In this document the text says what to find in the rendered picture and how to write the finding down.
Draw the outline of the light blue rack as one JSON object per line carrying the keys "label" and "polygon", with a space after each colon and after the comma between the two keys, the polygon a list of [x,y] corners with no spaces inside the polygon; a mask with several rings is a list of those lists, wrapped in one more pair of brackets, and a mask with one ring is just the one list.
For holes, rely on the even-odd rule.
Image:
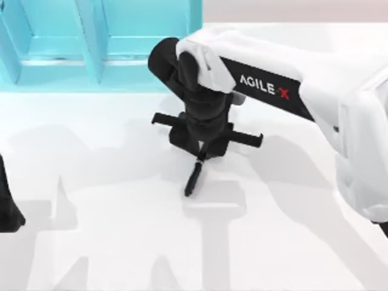
{"label": "light blue rack", "polygon": [[199,30],[203,2],[0,0],[0,92],[163,92],[149,54]]}

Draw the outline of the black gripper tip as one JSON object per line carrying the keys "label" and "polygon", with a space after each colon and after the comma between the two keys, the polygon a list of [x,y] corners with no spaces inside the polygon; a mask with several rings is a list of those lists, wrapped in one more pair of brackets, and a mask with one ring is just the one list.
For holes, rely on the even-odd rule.
{"label": "black gripper tip", "polygon": [[0,154],[0,233],[15,233],[25,224],[25,216],[10,192],[4,159]]}

